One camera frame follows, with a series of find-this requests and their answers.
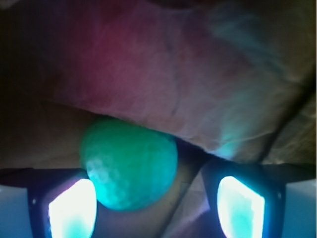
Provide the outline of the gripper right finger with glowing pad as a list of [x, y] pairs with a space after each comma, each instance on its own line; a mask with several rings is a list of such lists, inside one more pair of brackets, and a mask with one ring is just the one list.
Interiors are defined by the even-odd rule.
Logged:
[[209, 238], [314, 238], [317, 170], [213, 159], [202, 168]]

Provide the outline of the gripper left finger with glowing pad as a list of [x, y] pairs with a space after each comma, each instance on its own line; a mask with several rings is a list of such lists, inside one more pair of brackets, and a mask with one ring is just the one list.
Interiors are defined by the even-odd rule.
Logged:
[[1, 169], [2, 238], [90, 238], [97, 199], [83, 169]]

